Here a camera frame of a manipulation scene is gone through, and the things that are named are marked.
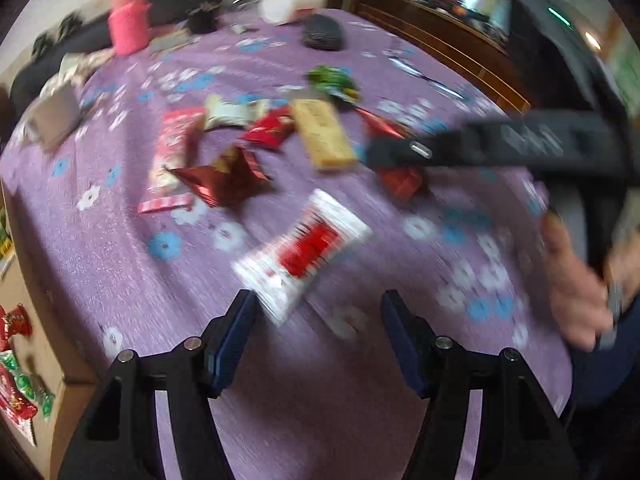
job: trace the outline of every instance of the cardboard box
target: cardboard box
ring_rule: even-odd
[[[12,197],[4,193],[1,182],[0,190],[0,207],[4,205],[6,208],[16,254],[0,281],[0,304],[7,311],[13,310],[18,303],[24,305],[33,334],[29,338],[14,336],[12,348],[20,366],[38,374],[56,396],[49,420],[44,420],[39,413],[33,419],[36,446],[32,446],[10,422],[7,425],[15,441],[45,480],[55,480],[69,440],[94,393],[97,379],[53,315],[49,299],[25,253]]]

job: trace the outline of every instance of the dark sleeve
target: dark sleeve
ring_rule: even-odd
[[[610,350],[571,349],[574,365],[572,400],[576,408],[593,408],[626,380],[640,356],[640,296],[618,322],[616,343]]]

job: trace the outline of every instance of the red candy wrapper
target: red candy wrapper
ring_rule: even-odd
[[[268,150],[279,150],[293,129],[291,110],[288,106],[283,106],[269,112],[240,138]]]
[[[38,413],[38,409],[18,390],[11,372],[2,365],[0,365],[0,399],[4,401],[2,404],[8,404],[15,415],[22,420],[29,420]]]
[[[265,313],[282,324],[316,274],[336,254],[362,243],[371,230],[362,220],[320,189],[286,235],[233,264],[242,284],[258,295]]]
[[[369,134],[372,136],[390,135],[406,139],[415,135],[402,124],[372,114],[362,108],[356,108],[356,111],[369,127]],[[424,185],[424,171],[421,168],[378,170],[377,173],[387,190],[401,202],[407,202]]]
[[[227,148],[210,166],[168,171],[209,207],[235,206],[260,193],[270,182],[255,155],[235,145]]]
[[[186,167],[190,147],[200,137],[206,113],[206,108],[190,108],[164,115],[149,171],[147,194],[138,206],[138,213],[165,211],[193,203],[189,189],[168,170]]]

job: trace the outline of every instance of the white candy wrapper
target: white candy wrapper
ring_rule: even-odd
[[[362,220],[328,193],[316,189],[288,234],[246,254],[232,268],[244,287],[258,295],[269,318],[281,325],[319,270],[370,234],[371,229]]]

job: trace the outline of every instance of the wooden cabinet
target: wooden cabinet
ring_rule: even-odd
[[[424,50],[505,112],[531,108],[507,53],[459,20],[415,0],[351,0],[348,10]]]

